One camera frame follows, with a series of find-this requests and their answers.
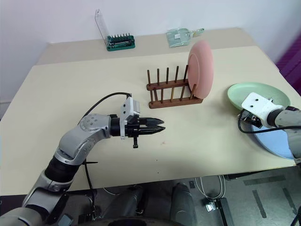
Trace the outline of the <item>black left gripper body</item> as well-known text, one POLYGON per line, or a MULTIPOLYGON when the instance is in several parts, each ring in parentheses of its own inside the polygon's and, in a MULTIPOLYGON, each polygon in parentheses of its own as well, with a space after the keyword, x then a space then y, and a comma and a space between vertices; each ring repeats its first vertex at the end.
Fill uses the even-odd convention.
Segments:
POLYGON ((127 125, 125 126, 125 133, 127 137, 133 138, 133 148, 138 148, 138 137, 140 135, 139 116, 129 116, 127 125))

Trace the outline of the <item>green plate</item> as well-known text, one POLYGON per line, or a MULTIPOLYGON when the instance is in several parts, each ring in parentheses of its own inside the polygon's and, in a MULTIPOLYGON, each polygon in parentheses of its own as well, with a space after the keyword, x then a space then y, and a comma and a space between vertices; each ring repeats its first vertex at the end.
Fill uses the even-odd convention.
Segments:
POLYGON ((288 107, 291 104, 289 97, 284 92, 271 85, 258 82, 234 84, 228 88, 227 95, 230 102, 241 111, 242 102, 251 92, 255 92, 266 99, 272 99, 273 103, 277 105, 288 107))

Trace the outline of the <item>dark rounded shape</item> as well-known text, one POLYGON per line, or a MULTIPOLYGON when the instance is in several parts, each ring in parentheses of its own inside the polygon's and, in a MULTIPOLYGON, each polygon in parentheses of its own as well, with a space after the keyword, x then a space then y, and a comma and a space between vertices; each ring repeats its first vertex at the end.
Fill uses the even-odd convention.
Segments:
POLYGON ((184 183, 178 183, 173 187, 170 220, 184 226, 197 226, 193 198, 184 183))

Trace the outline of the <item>purple object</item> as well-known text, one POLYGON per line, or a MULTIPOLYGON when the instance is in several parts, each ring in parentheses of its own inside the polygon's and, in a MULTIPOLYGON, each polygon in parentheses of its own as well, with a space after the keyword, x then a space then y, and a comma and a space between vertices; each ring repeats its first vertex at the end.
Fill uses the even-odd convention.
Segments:
POLYGON ((301 34, 276 63, 282 76, 301 95, 301 34))

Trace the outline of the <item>blue plate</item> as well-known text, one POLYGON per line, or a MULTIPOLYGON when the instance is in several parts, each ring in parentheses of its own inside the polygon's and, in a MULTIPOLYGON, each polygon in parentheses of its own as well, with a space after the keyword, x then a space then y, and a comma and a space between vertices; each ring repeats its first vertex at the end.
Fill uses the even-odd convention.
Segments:
POLYGON ((284 130, 256 133, 253 134, 253 136, 270 153, 293 160, 293 155, 288 144, 287 133, 284 130))

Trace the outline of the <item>green screwdriver bit set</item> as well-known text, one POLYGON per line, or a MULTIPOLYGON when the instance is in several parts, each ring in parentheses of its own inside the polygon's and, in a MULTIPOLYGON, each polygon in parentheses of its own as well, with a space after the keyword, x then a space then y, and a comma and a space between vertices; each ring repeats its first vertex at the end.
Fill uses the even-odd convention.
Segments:
POLYGON ((107 51, 118 51, 135 48, 135 38, 129 33, 109 35, 100 9, 95 10, 95 23, 107 51))

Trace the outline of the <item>small grey plug adapter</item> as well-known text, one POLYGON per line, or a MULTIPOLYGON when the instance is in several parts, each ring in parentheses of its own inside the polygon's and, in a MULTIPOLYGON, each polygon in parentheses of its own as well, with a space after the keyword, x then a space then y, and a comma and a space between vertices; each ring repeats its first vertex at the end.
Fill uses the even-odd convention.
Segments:
POLYGON ((208 212, 217 210, 215 203, 216 203, 216 200, 212 200, 212 199, 204 199, 203 200, 203 205, 208 212))

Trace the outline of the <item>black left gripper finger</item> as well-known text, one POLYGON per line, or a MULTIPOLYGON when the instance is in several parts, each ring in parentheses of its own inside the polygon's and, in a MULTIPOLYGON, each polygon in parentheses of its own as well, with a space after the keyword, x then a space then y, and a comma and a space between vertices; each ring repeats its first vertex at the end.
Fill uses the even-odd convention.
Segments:
POLYGON ((151 135, 155 133, 159 133, 163 131, 165 127, 162 126, 153 126, 153 127, 141 127, 140 128, 140 135, 151 135))
POLYGON ((164 123, 163 120, 157 118, 151 118, 151 117, 140 118, 140 124, 145 126, 156 126, 163 123, 164 123))

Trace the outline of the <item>clear plastic bag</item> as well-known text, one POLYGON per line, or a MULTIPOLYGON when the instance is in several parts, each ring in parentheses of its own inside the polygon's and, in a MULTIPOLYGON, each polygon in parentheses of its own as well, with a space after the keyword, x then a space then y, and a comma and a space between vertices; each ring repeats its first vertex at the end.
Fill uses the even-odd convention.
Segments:
POLYGON ((187 28, 171 29, 166 32, 169 48, 188 46, 191 39, 200 36, 204 28, 189 30, 187 28))

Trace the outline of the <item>wooden dish rack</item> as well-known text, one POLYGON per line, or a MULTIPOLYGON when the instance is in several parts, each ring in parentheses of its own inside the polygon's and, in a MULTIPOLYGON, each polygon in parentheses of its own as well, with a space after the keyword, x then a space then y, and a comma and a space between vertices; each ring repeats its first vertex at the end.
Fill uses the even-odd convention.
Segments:
POLYGON ((179 67, 176 67, 173 80, 169 79, 169 68, 166 69, 166 79, 160 80, 160 70, 157 69, 157 80, 151 82, 151 73, 147 70, 146 89, 150 93, 148 103, 150 109, 201 104, 203 99, 196 97, 196 84, 189 86, 187 65, 184 77, 179 79, 179 67))

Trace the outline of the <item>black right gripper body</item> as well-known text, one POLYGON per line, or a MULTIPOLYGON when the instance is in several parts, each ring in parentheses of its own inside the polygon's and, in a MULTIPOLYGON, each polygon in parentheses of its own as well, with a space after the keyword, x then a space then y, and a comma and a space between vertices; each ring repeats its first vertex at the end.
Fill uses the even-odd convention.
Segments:
POLYGON ((247 117, 246 117, 246 123, 248 123, 250 125, 253 125, 253 126, 257 127, 257 128, 261 128, 262 127, 261 120, 257 116, 255 116, 255 115, 253 115, 251 113, 247 115, 247 117))

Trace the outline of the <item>pink plate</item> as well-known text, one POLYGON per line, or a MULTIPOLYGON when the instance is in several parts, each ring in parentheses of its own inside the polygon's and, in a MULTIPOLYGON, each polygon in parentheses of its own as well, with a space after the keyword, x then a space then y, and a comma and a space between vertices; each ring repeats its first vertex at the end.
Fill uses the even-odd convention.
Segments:
POLYGON ((211 91, 214 79, 214 61, 211 48, 205 40, 196 42, 188 56, 188 83, 194 96, 205 99, 211 91))

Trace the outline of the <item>black table leg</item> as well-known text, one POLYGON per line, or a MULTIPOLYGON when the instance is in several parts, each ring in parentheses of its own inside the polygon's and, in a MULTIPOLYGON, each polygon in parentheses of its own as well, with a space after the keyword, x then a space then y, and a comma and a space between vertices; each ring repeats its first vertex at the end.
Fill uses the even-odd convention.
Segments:
POLYGON ((220 198, 216 201, 216 208, 220 212, 223 226, 234 226, 233 217, 230 211, 230 207, 226 198, 220 198))

